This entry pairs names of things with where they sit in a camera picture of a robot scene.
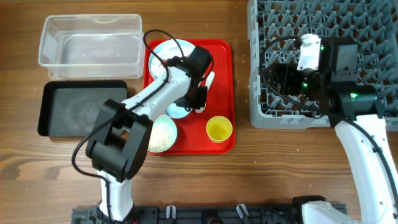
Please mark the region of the white rice pile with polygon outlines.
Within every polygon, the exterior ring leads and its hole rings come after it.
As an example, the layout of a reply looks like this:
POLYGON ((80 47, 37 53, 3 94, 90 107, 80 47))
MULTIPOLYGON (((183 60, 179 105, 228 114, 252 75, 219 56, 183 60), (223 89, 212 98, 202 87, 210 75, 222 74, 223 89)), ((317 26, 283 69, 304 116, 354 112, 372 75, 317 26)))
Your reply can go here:
POLYGON ((148 151, 164 152, 171 147, 172 143, 172 132, 168 126, 165 124, 156 124, 153 126, 148 151))

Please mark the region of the mint green bowl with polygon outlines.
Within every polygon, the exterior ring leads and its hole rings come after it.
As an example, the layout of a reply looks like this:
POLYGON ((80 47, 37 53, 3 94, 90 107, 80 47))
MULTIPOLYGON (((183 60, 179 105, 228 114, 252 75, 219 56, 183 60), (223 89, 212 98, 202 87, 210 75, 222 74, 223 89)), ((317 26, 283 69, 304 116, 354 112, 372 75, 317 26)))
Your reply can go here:
POLYGON ((173 120, 165 115, 160 115, 153 123, 153 126, 156 124, 165 124, 166 126, 168 126, 172 132, 172 140, 173 143, 171 145, 171 147, 173 146, 173 144, 175 143, 176 139, 177 139, 177 126, 175 125, 175 123, 173 122, 173 120))

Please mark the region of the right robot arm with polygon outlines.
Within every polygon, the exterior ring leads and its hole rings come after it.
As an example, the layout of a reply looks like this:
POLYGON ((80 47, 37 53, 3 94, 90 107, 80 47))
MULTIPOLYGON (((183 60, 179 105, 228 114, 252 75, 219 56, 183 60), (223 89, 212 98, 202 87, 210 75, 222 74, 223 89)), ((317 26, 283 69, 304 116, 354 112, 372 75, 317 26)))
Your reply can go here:
POLYGON ((362 223, 397 222, 397 170, 389 149, 384 109, 376 88, 360 85, 358 45, 352 39, 293 37, 298 64, 261 68, 267 87, 285 101, 305 95, 319 103, 349 160, 362 223))

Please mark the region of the small light blue bowl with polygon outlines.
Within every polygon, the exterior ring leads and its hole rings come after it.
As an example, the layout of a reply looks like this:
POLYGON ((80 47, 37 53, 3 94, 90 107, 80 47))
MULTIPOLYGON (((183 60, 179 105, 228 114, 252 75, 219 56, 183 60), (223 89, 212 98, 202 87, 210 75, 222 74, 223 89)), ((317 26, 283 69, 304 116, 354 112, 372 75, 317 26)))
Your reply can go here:
POLYGON ((172 103, 163 114, 172 119, 181 119, 186 117, 188 114, 192 112, 192 109, 186 110, 183 107, 177 106, 175 103, 172 103))

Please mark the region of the yellow plastic cup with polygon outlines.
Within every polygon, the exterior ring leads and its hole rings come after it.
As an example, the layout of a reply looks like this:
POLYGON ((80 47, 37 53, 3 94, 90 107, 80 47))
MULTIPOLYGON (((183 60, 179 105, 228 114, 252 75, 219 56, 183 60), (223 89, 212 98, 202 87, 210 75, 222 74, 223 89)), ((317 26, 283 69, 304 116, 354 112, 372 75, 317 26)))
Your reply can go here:
POLYGON ((214 143, 222 143, 233 133, 231 121, 224 116, 214 116, 206 124, 206 133, 214 143))

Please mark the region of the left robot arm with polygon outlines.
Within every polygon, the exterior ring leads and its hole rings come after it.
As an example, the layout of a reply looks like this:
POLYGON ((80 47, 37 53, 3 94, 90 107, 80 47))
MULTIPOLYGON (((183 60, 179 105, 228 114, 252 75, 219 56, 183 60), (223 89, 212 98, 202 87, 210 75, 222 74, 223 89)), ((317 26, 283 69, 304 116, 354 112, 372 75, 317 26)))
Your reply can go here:
POLYGON ((132 220, 132 178, 146 159, 154 121, 173 103, 185 109, 204 107, 208 89, 200 83, 212 63, 210 52, 196 46, 187 57, 166 60, 165 74, 132 98, 122 103, 107 100, 101 106, 85 138, 86 156, 103 188, 97 208, 101 222, 132 220))

